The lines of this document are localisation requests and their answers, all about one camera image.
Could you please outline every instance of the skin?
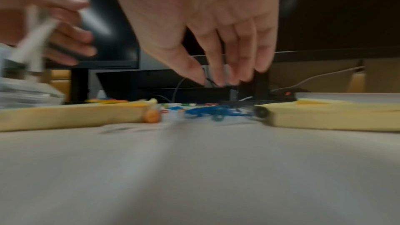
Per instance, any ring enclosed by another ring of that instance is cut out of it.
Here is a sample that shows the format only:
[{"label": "skin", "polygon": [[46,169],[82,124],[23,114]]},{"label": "skin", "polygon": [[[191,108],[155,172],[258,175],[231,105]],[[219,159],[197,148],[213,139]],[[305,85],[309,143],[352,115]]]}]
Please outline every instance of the skin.
[{"label": "skin", "polygon": [[223,86],[222,48],[228,82],[250,81],[270,66],[278,32],[279,0],[119,0],[140,45],[149,55],[200,84],[200,64],[182,46],[188,27],[206,52],[214,81]]},{"label": "skin", "polygon": [[[90,6],[89,0],[1,0],[0,43],[17,45],[26,35],[25,11],[29,5],[48,9],[49,13],[62,21],[49,41],[84,56],[93,56],[96,49],[90,45],[93,35],[78,26],[81,24],[79,10]],[[56,50],[48,49],[46,56],[64,65],[76,65],[78,61]]]}]

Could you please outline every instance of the orange object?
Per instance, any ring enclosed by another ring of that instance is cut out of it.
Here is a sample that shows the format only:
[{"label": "orange object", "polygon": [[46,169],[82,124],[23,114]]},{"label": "orange object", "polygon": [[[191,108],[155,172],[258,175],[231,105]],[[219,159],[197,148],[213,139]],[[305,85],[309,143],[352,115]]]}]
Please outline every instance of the orange object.
[{"label": "orange object", "polygon": [[161,112],[157,109],[148,110],[143,116],[145,123],[158,123],[161,121]]}]

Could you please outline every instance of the tabletop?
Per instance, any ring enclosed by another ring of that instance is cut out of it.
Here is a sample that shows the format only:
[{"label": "tabletop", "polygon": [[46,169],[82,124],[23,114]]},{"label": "tabletop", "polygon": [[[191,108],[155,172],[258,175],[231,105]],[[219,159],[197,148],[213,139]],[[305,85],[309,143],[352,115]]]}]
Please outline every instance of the tabletop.
[{"label": "tabletop", "polygon": [[400,224],[399,137],[210,119],[1,133],[0,224]]}]

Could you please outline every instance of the computer monitor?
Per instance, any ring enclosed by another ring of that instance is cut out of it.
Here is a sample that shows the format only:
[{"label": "computer monitor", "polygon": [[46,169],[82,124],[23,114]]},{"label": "computer monitor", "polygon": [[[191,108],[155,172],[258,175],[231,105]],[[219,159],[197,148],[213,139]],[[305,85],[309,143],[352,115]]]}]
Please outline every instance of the computer monitor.
[{"label": "computer monitor", "polygon": [[[399,0],[280,0],[274,61],[398,57],[398,3]],[[204,54],[189,31],[184,44],[191,55]]]},{"label": "computer monitor", "polygon": [[[91,0],[91,7],[82,13],[82,27],[94,35],[93,45],[98,54],[82,57],[73,68],[79,69],[136,69],[140,47],[130,23],[117,0]],[[47,63],[48,68],[65,66]]]}]

